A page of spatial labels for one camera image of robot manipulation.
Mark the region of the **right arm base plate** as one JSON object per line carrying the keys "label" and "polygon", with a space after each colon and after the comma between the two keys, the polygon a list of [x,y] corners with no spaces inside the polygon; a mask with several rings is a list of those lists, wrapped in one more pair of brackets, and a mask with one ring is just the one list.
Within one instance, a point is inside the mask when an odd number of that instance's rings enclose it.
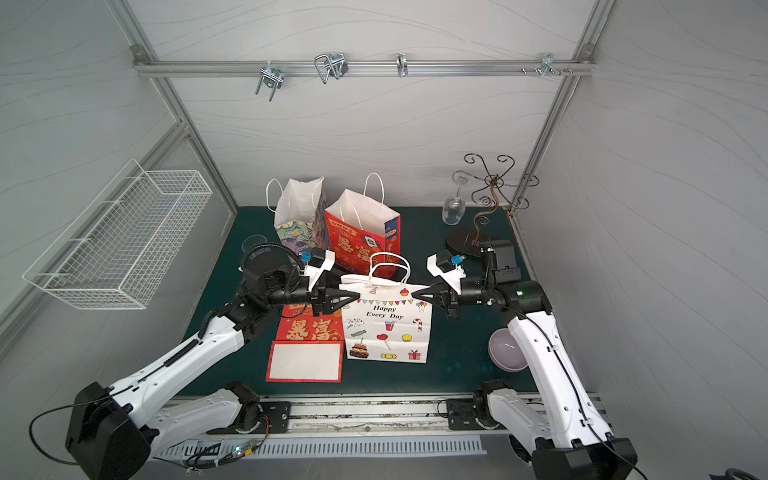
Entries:
{"label": "right arm base plate", "polygon": [[448,398],[439,401],[438,413],[447,420],[451,431],[493,431],[499,424],[484,423],[477,417],[474,401],[469,398]]}

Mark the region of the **white paper bag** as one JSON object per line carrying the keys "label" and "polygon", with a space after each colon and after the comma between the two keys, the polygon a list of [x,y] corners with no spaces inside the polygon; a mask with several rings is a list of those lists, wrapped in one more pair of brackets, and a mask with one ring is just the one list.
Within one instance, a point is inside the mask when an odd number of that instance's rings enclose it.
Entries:
{"label": "white paper bag", "polygon": [[412,284],[410,275],[404,257],[377,252],[367,274],[341,277],[341,288],[359,295],[341,310],[349,360],[427,362],[432,305],[415,297],[425,287]]}

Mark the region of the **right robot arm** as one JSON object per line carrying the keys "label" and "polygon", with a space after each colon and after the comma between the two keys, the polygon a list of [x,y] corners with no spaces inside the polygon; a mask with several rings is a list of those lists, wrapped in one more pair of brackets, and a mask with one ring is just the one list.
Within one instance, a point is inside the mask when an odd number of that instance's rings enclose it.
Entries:
{"label": "right robot arm", "polygon": [[626,479],[637,453],[617,437],[590,399],[560,339],[552,305],[539,283],[521,278],[515,246],[508,240],[482,243],[483,273],[469,277],[463,259],[443,251],[428,257],[436,281],[415,298],[456,318],[464,305],[499,312],[535,381],[544,407],[530,407],[503,381],[482,383],[474,394],[477,422],[501,426],[518,456],[538,479]]}

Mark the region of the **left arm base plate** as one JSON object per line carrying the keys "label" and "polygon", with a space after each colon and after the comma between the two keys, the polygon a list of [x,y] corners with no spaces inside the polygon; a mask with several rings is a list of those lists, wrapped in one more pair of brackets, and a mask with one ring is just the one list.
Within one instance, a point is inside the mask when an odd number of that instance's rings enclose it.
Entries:
{"label": "left arm base plate", "polygon": [[250,403],[241,408],[235,420],[228,426],[208,430],[208,435],[264,435],[281,434],[288,429],[291,403],[267,401],[258,405]]}

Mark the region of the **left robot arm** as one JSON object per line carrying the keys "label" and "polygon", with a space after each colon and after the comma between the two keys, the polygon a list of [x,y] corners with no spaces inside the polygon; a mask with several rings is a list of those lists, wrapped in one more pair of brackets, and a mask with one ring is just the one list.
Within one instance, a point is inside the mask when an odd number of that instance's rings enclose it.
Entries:
{"label": "left robot arm", "polygon": [[210,311],[181,344],[109,386],[93,382],[72,404],[64,447],[68,465],[90,479],[129,479],[151,456],[211,430],[249,434],[268,418],[260,397],[239,381],[172,408],[167,402],[213,365],[240,350],[280,317],[286,305],[329,315],[355,302],[334,274],[335,255],[313,248],[297,255],[279,243],[262,243],[240,261],[234,297]]}

